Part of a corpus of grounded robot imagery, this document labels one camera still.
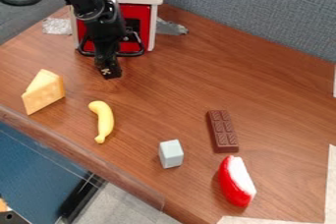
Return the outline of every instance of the gray wall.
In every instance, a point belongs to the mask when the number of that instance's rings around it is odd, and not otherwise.
[[[336,0],[165,0],[336,62]]]
[[[11,7],[0,3],[0,45],[51,15],[64,4],[63,0],[42,0],[28,7]]]

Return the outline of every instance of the foam cube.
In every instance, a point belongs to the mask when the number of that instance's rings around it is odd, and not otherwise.
[[[182,165],[184,152],[178,140],[168,140],[160,143],[159,157],[163,168]]]

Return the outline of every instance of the banana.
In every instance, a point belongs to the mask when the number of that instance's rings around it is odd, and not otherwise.
[[[95,138],[97,143],[104,143],[105,138],[112,133],[114,127],[113,113],[110,106],[103,101],[93,101],[88,105],[90,111],[98,115],[98,132]]]

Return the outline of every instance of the brown chocolate bar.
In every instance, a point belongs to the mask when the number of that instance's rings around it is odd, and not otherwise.
[[[208,111],[207,120],[213,137],[212,143],[215,152],[239,151],[237,136],[230,115],[226,110]]]

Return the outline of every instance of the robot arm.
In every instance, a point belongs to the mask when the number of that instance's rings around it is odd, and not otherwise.
[[[0,0],[9,5],[20,6],[20,2]],[[38,0],[22,2],[25,5],[35,4]],[[117,56],[139,56],[143,53],[143,46],[138,39],[141,51],[138,53],[122,54],[119,52],[120,41],[130,35],[126,31],[125,21],[120,13],[116,0],[65,0],[67,5],[74,7],[77,19],[84,21],[87,29],[86,39],[89,37],[95,48],[94,64],[105,79],[120,78],[122,70]]]

